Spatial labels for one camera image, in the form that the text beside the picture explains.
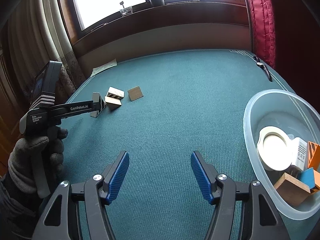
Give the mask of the grey gloved left hand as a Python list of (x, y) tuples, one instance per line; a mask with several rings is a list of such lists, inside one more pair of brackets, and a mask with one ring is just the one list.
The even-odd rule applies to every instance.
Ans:
[(67, 129), (53, 127), (55, 139), (40, 136), (34, 139), (19, 139), (8, 160), (5, 183), (8, 188), (25, 194), (36, 194), (41, 199), (49, 196), (49, 181), (63, 169), (62, 140)]

